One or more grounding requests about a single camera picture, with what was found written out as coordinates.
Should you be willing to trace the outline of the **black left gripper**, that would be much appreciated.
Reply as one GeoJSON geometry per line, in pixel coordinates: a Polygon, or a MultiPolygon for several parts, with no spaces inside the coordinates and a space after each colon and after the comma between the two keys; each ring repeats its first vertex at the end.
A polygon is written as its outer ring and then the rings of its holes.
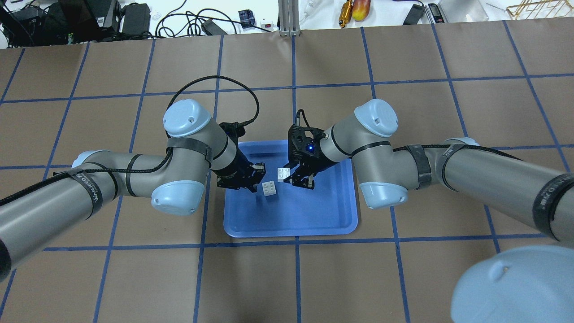
{"type": "Polygon", "coordinates": [[[240,150],[238,138],[246,133],[243,125],[220,123],[219,126],[227,139],[217,153],[217,186],[232,190],[245,188],[256,193],[266,174],[265,163],[252,163],[240,150]]]}

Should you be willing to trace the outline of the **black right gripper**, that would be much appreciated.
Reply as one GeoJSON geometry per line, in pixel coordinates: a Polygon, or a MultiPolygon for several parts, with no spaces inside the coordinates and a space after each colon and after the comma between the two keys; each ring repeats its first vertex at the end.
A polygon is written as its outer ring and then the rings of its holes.
{"type": "Polygon", "coordinates": [[[292,186],[313,190],[314,177],[332,166],[335,162],[328,159],[321,148],[320,141],[326,139],[324,130],[317,127],[302,127],[293,124],[288,131],[288,163],[285,168],[291,170],[283,182],[292,186]]]}

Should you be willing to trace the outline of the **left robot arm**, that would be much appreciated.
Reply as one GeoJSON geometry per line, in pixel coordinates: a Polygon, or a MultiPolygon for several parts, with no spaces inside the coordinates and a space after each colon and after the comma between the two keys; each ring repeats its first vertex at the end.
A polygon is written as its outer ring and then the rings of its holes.
{"type": "Polygon", "coordinates": [[[119,196],[150,198],[166,214],[191,215],[199,207],[209,171],[219,186],[256,192],[266,174],[240,151],[196,100],[167,108],[164,156],[86,151],[71,169],[1,201],[1,279],[70,228],[98,213],[119,196]]]}

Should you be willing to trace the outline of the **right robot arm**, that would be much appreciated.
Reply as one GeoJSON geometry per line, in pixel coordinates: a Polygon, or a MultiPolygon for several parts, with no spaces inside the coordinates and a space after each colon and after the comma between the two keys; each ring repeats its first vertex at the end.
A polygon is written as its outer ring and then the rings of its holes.
{"type": "Polygon", "coordinates": [[[394,109],[374,99],[326,130],[308,127],[303,110],[288,131],[285,182],[314,189],[314,177],[350,159],[365,204],[404,204],[434,184],[470,196],[536,229],[552,244],[503,251],[461,276],[451,300],[455,323],[573,321],[573,174],[482,147],[472,138],[393,148],[394,109]]]}

